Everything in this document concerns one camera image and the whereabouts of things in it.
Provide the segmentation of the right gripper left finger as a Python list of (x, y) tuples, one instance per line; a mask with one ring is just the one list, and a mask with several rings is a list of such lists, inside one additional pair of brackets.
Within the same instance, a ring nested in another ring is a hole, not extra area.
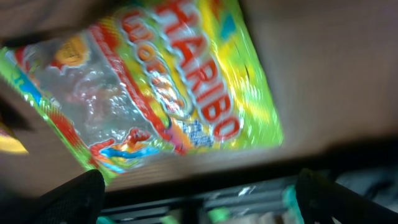
[(1, 223), (96, 223), (105, 182), (93, 169), (39, 197), (16, 197), (1, 204)]

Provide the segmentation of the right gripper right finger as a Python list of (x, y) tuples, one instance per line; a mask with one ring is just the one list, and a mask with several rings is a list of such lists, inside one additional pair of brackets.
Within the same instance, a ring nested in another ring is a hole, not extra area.
[(295, 184), (303, 222), (397, 224), (397, 213), (372, 202), (310, 169), (302, 169)]

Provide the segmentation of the Haribo worms gummy bag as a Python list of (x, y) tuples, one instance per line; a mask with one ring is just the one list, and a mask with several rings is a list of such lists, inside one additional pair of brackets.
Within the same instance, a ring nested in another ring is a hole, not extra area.
[(166, 154), (283, 141), (237, 1), (129, 1), (67, 40), (3, 47), (1, 77), (105, 181)]

